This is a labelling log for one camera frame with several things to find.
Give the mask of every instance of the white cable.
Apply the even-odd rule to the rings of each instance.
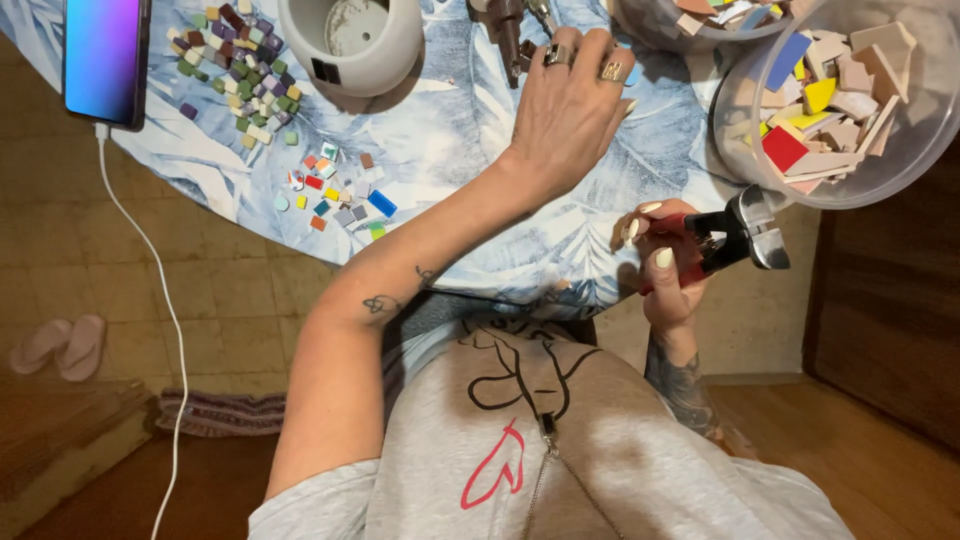
[[[170,494],[173,493],[174,484],[177,483],[177,465],[179,457],[177,448],[179,446],[178,443],[180,442],[180,420],[183,418],[183,410],[186,408],[187,398],[186,362],[183,360],[183,332],[180,331],[180,321],[177,320],[177,314],[174,312],[174,305],[172,302],[170,302],[170,291],[167,290],[167,279],[163,275],[163,262],[160,261],[160,256],[156,254],[154,244],[150,241],[150,238],[147,237],[147,234],[143,232],[143,229],[140,229],[140,226],[133,221],[133,218],[127,213],[127,210],[124,209],[123,205],[120,204],[120,201],[117,200],[116,195],[113,194],[113,189],[110,188],[110,180],[107,179],[107,160],[104,157],[104,144],[110,137],[110,127],[106,124],[97,124],[96,134],[97,141],[100,144],[100,172],[104,175],[104,186],[107,187],[107,193],[110,195],[110,199],[113,199],[113,202],[120,209],[120,211],[127,216],[127,219],[130,220],[133,228],[140,233],[140,236],[143,237],[143,241],[147,242],[147,247],[150,248],[150,252],[154,254],[154,258],[156,259],[156,267],[160,271],[160,284],[163,286],[163,297],[167,300],[167,307],[170,309],[170,316],[174,319],[174,326],[177,328],[177,340],[180,343],[180,375],[183,377],[183,400],[180,401],[180,410],[177,411],[177,422],[174,425],[174,467],[173,472],[170,474],[170,485],[167,486],[167,493],[163,496],[163,503],[160,504],[160,510],[156,513],[154,532],[150,535],[150,540],[156,540],[156,532],[160,529],[160,520],[163,519],[163,511],[167,508],[167,503],[170,501]]]

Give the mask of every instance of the necklace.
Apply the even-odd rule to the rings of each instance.
[[[600,507],[600,503],[590,495],[590,491],[587,489],[584,481],[573,471],[573,467],[570,466],[566,459],[560,455],[560,450],[557,448],[557,423],[553,419],[553,414],[549,412],[544,413],[537,418],[537,421],[540,424],[540,436],[543,437],[543,442],[546,443],[546,452],[543,453],[543,463],[540,464],[540,474],[537,476],[537,485],[534,487],[534,498],[530,501],[530,510],[527,512],[527,522],[523,526],[523,540],[529,540],[530,538],[530,526],[533,523],[534,509],[537,506],[537,495],[540,494],[540,485],[543,483],[543,474],[546,472],[547,464],[554,459],[559,459],[564,467],[566,467],[566,470],[570,472],[570,475],[573,476],[573,479],[577,480],[577,485],[580,486],[581,491],[587,496],[590,504],[593,505],[593,509],[596,510],[597,513],[600,514],[600,517],[603,518],[603,521],[607,522],[607,525],[613,529],[616,537],[620,540],[626,540],[620,532],[620,529],[613,524],[613,521],[607,516],[607,513]]]

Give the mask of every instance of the hand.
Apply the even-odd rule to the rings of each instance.
[[[709,281],[680,288],[678,267],[683,271],[702,258],[690,238],[670,233],[646,234],[651,218],[662,219],[675,213],[697,213],[697,210],[680,199],[667,199],[636,207],[623,222],[624,228],[629,228],[634,220],[638,222],[637,233],[631,240],[645,261],[645,279],[654,286],[654,292],[643,299],[643,314],[650,321],[654,335],[667,341],[676,340],[680,334],[684,339],[692,337],[693,313]]]
[[[583,36],[563,27],[553,36],[576,54],[572,68],[543,66],[546,46],[531,62],[516,111],[513,142],[499,161],[513,167],[515,182],[530,209],[567,193],[607,152],[620,121],[635,100],[620,99],[622,83],[600,81],[601,66],[623,64],[629,73],[636,59],[628,49],[614,48],[610,32],[593,29]]]

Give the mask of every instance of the round table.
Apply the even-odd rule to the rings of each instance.
[[[300,144],[287,146],[280,136],[270,146],[257,143],[247,150],[224,97],[177,71],[178,57],[165,36],[168,28],[182,29],[191,14],[219,3],[154,2],[145,127],[136,134],[114,130],[112,138],[187,197],[255,233],[342,265],[372,242],[368,223],[381,221],[387,231],[399,227],[469,182],[510,142],[520,90],[508,87],[486,26],[469,20],[464,0],[420,0],[425,55],[410,77],[382,96],[322,95],[304,83],[306,72],[284,45],[280,58],[304,91],[300,113],[285,129],[295,130]],[[63,0],[0,3],[0,29],[55,88],[62,7]],[[254,7],[258,17],[276,23],[276,0],[254,0]],[[610,26],[607,8],[597,0],[554,1],[551,8],[561,25],[584,32]],[[548,41],[529,13],[520,31],[535,43]],[[278,25],[276,32],[283,37]],[[607,155],[572,192],[466,254],[435,288],[494,299],[508,312],[587,317],[632,292],[637,252],[611,249],[624,213],[667,197],[716,210],[735,193],[708,144],[708,108],[726,68],[724,56],[683,58],[641,44],[633,50],[641,76],[624,97],[638,103]],[[222,74],[210,62],[204,70],[211,77]],[[178,112],[184,101],[199,110],[195,121]],[[277,194],[292,199],[287,171],[302,168],[306,155],[319,155],[324,141],[340,146],[341,180],[361,178],[359,155],[372,155],[383,172],[374,187],[398,206],[393,217],[367,204],[369,218],[345,228],[331,220],[319,232],[309,226],[319,200],[306,210],[275,209]]]

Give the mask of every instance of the silver ring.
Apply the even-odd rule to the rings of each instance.
[[[623,69],[623,63],[619,61],[608,61],[597,79],[610,81],[612,83],[626,83],[628,75],[628,72]]]
[[[567,67],[573,66],[573,52],[560,43],[552,43],[546,49],[546,54],[543,55],[543,66],[549,67],[555,63],[565,64]]]

